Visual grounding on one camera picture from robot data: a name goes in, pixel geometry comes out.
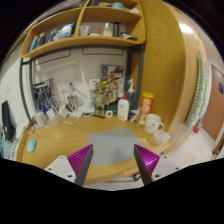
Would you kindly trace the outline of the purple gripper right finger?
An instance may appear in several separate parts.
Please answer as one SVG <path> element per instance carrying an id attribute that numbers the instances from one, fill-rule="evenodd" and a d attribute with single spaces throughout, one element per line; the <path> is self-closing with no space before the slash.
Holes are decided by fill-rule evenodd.
<path id="1" fill-rule="evenodd" d="M 152 173 L 160 159 L 158 155 L 150 150 L 135 144 L 134 157 L 144 185 L 152 182 Z"/>

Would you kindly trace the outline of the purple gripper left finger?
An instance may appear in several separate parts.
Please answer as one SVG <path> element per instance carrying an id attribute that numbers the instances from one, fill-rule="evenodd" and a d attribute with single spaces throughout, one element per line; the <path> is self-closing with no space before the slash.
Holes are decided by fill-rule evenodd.
<path id="1" fill-rule="evenodd" d="M 93 157 L 93 145 L 90 144 L 67 157 L 76 174 L 75 184 L 82 186 Z"/>

